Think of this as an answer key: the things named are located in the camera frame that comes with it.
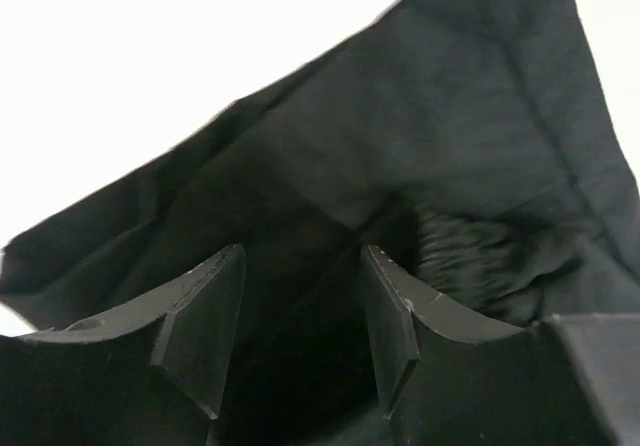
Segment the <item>black trousers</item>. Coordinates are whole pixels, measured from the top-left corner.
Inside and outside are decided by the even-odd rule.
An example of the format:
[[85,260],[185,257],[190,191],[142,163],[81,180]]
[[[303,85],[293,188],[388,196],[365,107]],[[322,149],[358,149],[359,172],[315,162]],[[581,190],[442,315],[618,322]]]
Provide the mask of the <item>black trousers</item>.
[[397,445],[367,246],[491,319],[565,324],[616,445],[639,441],[639,193],[575,0],[400,0],[15,237],[1,299],[60,331],[234,245],[245,282],[208,445]]

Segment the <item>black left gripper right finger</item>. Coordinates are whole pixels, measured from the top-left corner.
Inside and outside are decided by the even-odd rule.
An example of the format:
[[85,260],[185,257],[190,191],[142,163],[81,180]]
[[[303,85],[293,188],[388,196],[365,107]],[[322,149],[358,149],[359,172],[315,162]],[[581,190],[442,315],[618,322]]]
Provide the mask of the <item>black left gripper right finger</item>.
[[565,324],[519,328],[361,254],[382,415],[397,445],[616,445],[595,376]]

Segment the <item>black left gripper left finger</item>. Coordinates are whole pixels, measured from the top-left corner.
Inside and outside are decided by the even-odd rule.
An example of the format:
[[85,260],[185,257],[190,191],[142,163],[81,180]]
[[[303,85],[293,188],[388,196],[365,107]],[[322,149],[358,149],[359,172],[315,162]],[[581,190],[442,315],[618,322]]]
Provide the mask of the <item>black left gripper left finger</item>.
[[208,445],[245,282],[229,246],[66,329],[1,341],[5,445]]

